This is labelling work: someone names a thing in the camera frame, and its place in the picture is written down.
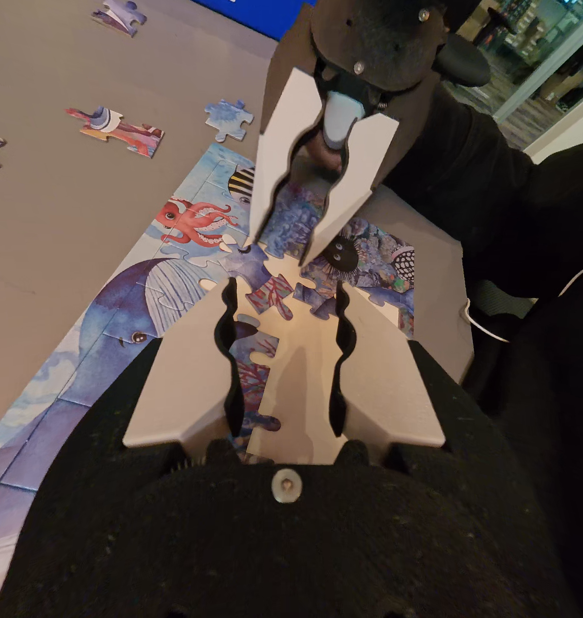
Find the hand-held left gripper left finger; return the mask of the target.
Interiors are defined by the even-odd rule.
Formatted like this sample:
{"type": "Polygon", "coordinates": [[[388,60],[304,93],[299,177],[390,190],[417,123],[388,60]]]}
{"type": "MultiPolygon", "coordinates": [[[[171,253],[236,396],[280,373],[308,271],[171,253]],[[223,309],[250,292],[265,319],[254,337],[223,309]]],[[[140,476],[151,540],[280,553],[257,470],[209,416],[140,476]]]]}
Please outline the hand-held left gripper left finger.
{"type": "Polygon", "coordinates": [[[237,437],[245,405],[231,347],[237,282],[227,277],[162,337],[131,420],[126,447],[178,443],[205,452],[214,439],[237,437]]]}

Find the light blue puzzle piece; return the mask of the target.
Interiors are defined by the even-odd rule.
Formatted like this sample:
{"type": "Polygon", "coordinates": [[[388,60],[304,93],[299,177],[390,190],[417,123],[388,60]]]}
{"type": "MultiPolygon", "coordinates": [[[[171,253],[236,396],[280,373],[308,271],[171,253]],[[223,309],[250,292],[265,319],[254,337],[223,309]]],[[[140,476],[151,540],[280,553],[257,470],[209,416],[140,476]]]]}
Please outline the light blue puzzle piece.
{"type": "Polygon", "coordinates": [[[209,115],[205,123],[216,129],[215,141],[224,143],[230,137],[236,141],[243,141],[246,129],[243,124],[250,125],[254,115],[245,109],[245,104],[240,99],[235,103],[229,103],[221,99],[218,103],[209,103],[204,107],[209,115]]]}

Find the blue plastic bin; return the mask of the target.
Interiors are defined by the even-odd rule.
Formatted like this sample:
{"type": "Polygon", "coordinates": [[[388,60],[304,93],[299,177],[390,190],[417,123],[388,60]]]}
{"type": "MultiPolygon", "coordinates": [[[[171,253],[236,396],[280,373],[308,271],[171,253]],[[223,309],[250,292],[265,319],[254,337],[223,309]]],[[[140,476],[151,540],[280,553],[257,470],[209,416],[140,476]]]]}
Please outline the blue plastic bin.
{"type": "Polygon", "coordinates": [[[196,1],[255,32],[279,41],[292,27],[304,4],[317,1],[196,1]]]}

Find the pink coral puzzle piece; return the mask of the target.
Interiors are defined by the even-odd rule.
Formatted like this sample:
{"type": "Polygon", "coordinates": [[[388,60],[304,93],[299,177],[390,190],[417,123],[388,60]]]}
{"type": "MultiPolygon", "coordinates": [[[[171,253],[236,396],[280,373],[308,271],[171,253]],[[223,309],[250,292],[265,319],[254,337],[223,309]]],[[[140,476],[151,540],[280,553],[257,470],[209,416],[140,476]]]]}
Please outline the pink coral puzzle piece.
{"type": "Polygon", "coordinates": [[[262,314],[274,307],[284,320],[292,320],[293,313],[284,303],[293,292],[290,283],[283,274],[273,275],[266,268],[268,257],[257,244],[241,248],[232,240],[228,237],[219,244],[219,249],[225,252],[219,263],[227,274],[240,277],[249,285],[250,293],[246,294],[246,300],[252,308],[257,314],[262,314]]]}

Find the red coral puzzle piece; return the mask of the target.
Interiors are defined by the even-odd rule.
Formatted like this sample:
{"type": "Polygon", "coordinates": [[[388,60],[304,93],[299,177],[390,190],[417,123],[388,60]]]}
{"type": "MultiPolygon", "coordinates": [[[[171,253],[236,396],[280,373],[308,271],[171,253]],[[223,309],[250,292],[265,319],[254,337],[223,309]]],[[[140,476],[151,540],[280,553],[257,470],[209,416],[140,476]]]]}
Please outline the red coral puzzle piece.
{"type": "Polygon", "coordinates": [[[129,151],[152,158],[157,151],[165,132],[149,124],[139,126],[126,122],[123,114],[105,106],[99,106],[88,114],[76,108],[64,110],[70,116],[83,121],[80,132],[102,142],[115,138],[127,145],[129,151]]]}

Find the purple white puzzle piece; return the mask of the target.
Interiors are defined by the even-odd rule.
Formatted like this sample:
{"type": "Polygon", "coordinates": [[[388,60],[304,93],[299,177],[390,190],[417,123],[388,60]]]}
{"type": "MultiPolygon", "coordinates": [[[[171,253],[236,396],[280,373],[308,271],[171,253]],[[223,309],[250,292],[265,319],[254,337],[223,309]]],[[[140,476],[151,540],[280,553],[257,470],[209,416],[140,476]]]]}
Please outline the purple white puzzle piece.
{"type": "Polygon", "coordinates": [[[103,1],[102,4],[102,9],[90,14],[91,19],[130,38],[147,22],[147,16],[135,1],[103,1]]]}

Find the person's torso in black clothing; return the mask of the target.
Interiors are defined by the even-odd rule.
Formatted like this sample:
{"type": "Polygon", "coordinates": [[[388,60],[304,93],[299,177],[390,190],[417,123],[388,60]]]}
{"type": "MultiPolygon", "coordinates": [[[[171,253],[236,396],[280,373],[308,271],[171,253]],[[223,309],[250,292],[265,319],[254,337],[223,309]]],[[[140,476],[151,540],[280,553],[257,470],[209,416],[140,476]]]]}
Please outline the person's torso in black clothing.
{"type": "Polygon", "coordinates": [[[494,409],[583,615],[583,143],[532,166],[507,221],[465,265],[537,299],[506,344],[494,409]]]}

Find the sea animal jigsaw puzzle board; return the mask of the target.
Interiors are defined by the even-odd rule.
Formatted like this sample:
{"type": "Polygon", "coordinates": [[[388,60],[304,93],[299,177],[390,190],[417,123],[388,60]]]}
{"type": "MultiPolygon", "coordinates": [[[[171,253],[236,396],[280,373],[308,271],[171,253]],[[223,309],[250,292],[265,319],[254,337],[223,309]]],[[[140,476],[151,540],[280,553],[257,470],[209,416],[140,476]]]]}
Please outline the sea animal jigsaw puzzle board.
{"type": "MultiPolygon", "coordinates": [[[[254,163],[212,143],[156,215],[113,277],[49,356],[0,422],[0,588],[25,517],[50,465],[86,412],[151,341],[162,337],[225,279],[224,239],[243,248],[248,235],[254,163]]],[[[376,215],[354,218],[335,241],[334,256],[299,269],[303,243],[324,204],[308,167],[281,190],[273,228],[259,247],[266,268],[293,288],[262,314],[246,300],[240,277],[238,314],[249,335],[233,346],[246,416],[232,443],[247,456],[294,452],[299,463],[328,463],[342,438],[332,437],[328,394],[318,381],[334,366],[326,340],[334,335],[334,291],[346,279],[385,307],[406,336],[413,333],[414,248],[385,230],[376,215]]]]}

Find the person's right hand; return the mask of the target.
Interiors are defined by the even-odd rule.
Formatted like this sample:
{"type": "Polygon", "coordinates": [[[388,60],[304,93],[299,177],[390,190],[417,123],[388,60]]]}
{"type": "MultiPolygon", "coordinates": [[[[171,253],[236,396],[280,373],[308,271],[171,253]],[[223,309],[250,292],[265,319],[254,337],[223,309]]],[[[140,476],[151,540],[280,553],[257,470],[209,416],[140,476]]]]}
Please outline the person's right hand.
{"type": "Polygon", "coordinates": [[[300,141],[301,151],[311,160],[314,167],[339,177],[343,173],[342,151],[328,146],[323,128],[317,127],[304,135],[300,141]]]}

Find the person's right forearm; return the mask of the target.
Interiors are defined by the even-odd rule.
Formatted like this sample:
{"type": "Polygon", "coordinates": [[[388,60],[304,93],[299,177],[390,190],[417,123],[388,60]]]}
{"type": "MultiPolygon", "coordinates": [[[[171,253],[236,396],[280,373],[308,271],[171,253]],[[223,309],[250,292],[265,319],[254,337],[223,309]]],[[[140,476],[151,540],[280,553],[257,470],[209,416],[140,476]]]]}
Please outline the person's right forearm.
{"type": "Polygon", "coordinates": [[[383,185],[475,255],[505,232],[532,168],[491,116],[439,85],[420,136],[383,185]]]}

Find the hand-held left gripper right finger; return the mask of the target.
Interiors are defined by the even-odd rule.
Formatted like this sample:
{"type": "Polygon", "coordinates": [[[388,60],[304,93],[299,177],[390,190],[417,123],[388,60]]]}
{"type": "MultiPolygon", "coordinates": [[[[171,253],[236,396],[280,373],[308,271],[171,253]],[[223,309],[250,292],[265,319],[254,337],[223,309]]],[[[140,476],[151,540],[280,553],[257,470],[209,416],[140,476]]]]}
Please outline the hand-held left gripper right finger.
{"type": "Polygon", "coordinates": [[[342,281],[335,313],[341,355],[329,399],[334,435],[363,442],[370,459],[386,458],[393,444],[442,447],[444,432],[398,325],[342,281]]]}

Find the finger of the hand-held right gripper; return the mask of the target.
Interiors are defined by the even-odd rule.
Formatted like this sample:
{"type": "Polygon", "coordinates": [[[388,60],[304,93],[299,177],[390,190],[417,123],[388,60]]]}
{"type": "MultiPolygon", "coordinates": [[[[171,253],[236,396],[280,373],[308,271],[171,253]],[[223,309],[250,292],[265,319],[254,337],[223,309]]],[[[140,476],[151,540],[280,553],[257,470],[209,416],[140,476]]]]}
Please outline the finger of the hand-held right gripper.
{"type": "Polygon", "coordinates": [[[293,67],[258,140],[250,202],[250,243],[258,243],[301,142],[318,126],[324,104],[312,75],[293,67]]]}
{"type": "Polygon", "coordinates": [[[300,266],[316,259],[371,197],[398,127],[397,120],[382,113],[357,120],[351,126],[344,145],[342,173],[326,196],[324,215],[311,233],[300,266]]]}

